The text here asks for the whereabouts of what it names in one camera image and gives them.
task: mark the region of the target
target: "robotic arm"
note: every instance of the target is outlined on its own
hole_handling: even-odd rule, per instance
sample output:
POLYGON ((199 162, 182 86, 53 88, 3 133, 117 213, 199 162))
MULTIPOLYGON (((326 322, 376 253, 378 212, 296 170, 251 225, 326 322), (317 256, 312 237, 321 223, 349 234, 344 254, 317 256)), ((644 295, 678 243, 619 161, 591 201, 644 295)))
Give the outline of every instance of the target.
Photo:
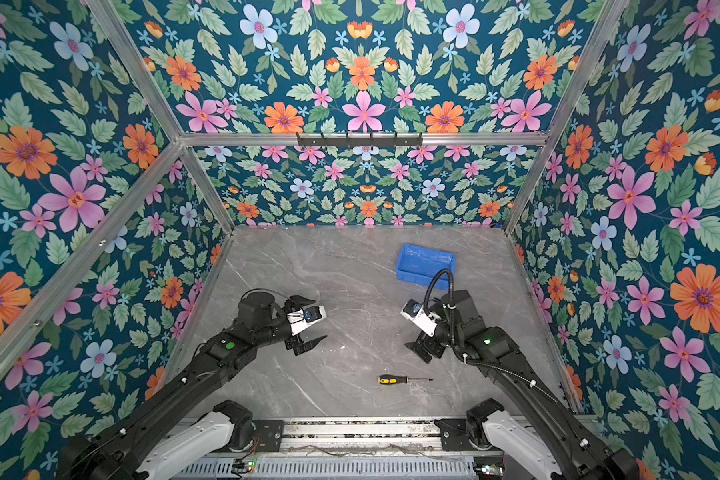
POLYGON ((251 413, 229 400, 179 435, 160 440, 253 361, 259 347, 285 342, 300 355, 326 338, 304 342, 300 337, 326 318, 322 306, 310 306, 315 301, 299 295, 280 306, 268 292, 243 294, 232 326, 209 339, 179 375, 128 417, 92 438, 72 438, 61 451, 56 479, 167 480, 217 448, 247 448, 253 435, 251 413))
POLYGON ((626 451, 608 446, 563 407, 530 367, 518 344, 497 326, 486 328, 466 290, 453 291, 450 270, 432 280, 423 303, 402 311, 422 331, 406 347, 426 363, 451 348, 460 362, 476 366, 498 385, 536 433, 521 428, 499 402, 486 400, 467 412, 467 433, 477 446, 504 450, 537 480, 637 480, 637 464, 626 451), (432 287, 448 274, 448 294, 430 310, 432 287))

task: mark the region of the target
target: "screwdriver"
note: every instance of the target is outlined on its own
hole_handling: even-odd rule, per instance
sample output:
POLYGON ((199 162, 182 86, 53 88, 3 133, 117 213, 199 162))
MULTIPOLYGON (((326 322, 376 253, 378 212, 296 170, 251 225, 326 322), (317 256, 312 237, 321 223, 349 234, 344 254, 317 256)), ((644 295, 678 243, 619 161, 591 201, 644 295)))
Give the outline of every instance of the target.
POLYGON ((378 378, 378 382, 382 385, 395 385, 398 383, 408 383, 408 382, 431 382, 434 379, 409 379, 406 376, 398 376, 398 375, 380 375, 378 378))

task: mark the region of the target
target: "blue plastic bin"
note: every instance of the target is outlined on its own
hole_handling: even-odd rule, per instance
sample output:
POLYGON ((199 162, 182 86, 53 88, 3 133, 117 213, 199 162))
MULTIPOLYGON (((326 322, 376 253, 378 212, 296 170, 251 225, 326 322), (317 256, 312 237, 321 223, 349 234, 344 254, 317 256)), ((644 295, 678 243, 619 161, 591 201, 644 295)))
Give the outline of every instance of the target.
MULTIPOLYGON (((400 250, 396 271, 398 280, 428 286, 434 275, 443 268, 449 268, 456 274, 456 255, 405 244, 400 250)), ((448 277, 441 276, 435 286, 440 290, 447 290, 448 277)))

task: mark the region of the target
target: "floral wall panel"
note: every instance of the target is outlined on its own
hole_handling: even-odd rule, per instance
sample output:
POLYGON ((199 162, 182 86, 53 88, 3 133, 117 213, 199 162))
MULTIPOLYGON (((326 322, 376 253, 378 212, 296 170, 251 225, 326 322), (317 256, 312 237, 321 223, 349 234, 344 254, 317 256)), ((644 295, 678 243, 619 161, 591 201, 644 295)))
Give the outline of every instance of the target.
POLYGON ((198 155, 238 224, 498 226, 536 150, 265 145, 198 155))
POLYGON ((165 143, 86 7, 70 8, 0 2, 0 334, 165 143))
POLYGON ((622 21, 518 252, 610 444, 642 478, 720 478, 720 2, 622 21))
POLYGON ((546 128, 603 2, 140 5, 130 32, 187 131, 453 133, 546 128))
POLYGON ((153 395, 221 243, 176 162, 0 384, 0 478, 53 478, 69 437, 153 395))

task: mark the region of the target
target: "marble surface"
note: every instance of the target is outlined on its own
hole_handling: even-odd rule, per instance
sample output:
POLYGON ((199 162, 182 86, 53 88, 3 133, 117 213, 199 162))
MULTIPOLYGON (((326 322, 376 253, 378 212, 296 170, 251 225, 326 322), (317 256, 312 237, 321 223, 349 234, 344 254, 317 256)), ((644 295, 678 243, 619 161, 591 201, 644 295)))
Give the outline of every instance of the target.
POLYGON ((559 373, 542 347, 546 339, 540 328, 545 326, 534 318, 528 289, 499 229, 243 227, 235 232, 180 364, 188 363, 199 342, 232 323, 240 295, 254 287, 317 299, 328 318, 302 337, 328 338, 298 357, 283 344, 263 347, 254 362, 190 416, 228 398, 255 418, 461 416, 489 397, 518 413, 499 388, 450 351, 427 365, 405 348, 418 329, 399 311, 410 298, 422 300, 426 287, 397 280, 394 268, 403 244, 456 254, 456 290, 469 290, 486 323, 504 328, 547 385, 561 392, 559 373), (380 386, 377 377, 383 373, 434 381, 380 386))

